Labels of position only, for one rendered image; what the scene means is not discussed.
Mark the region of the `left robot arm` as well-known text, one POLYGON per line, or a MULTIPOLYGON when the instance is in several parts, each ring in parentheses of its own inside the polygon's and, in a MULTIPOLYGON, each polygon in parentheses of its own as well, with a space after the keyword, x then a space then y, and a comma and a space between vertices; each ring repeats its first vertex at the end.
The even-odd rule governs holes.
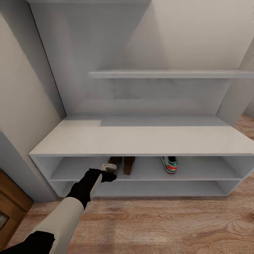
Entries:
POLYGON ((57 208, 38 224, 21 242, 0 254, 66 254, 78 222, 101 182, 112 182, 117 176, 107 169, 116 170, 114 164, 102 164, 101 170, 90 168, 80 182, 57 208))

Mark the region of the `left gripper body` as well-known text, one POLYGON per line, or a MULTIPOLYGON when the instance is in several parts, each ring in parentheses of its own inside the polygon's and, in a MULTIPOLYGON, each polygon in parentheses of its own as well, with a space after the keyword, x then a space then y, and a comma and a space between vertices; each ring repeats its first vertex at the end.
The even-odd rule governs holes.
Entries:
POLYGON ((113 181, 113 173, 102 171, 104 173, 104 180, 102 182, 112 182, 113 181))

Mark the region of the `gym shoe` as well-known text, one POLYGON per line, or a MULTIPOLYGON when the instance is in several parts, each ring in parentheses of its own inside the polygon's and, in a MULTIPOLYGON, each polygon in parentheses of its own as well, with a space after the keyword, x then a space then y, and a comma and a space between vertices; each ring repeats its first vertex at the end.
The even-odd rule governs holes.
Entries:
POLYGON ((178 165, 176 156, 160 156, 160 159, 163 162, 164 168, 168 173, 176 173, 178 165))

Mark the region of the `sandal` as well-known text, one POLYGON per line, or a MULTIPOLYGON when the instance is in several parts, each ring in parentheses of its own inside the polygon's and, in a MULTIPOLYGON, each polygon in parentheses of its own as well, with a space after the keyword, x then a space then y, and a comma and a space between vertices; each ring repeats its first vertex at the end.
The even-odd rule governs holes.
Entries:
MULTIPOLYGON (((116 166, 119 166, 121 162, 122 162, 122 156, 111 156, 111 158, 109 159, 109 163, 114 164, 116 166)), ((113 174, 115 174, 115 170, 107 169, 107 172, 112 172, 113 174)))
POLYGON ((124 157, 124 175, 130 175, 132 165, 135 162, 135 156, 125 156, 124 157))

